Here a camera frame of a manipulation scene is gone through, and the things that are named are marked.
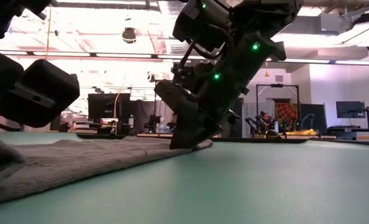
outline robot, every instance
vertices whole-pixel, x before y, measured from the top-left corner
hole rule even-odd
[[[235,7],[221,0],[183,2],[187,4],[175,22],[173,36],[189,43],[189,48],[173,66],[173,80],[162,80],[155,87],[178,117],[171,149],[191,148],[220,134],[224,122],[236,122],[239,116],[230,111],[232,104],[249,92],[246,86],[268,57],[286,59],[283,43],[271,38],[295,20],[303,5],[303,0],[249,0]],[[23,8],[43,18],[41,12],[50,3],[0,1],[0,39],[11,18]],[[193,50],[211,62],[185,66]]]

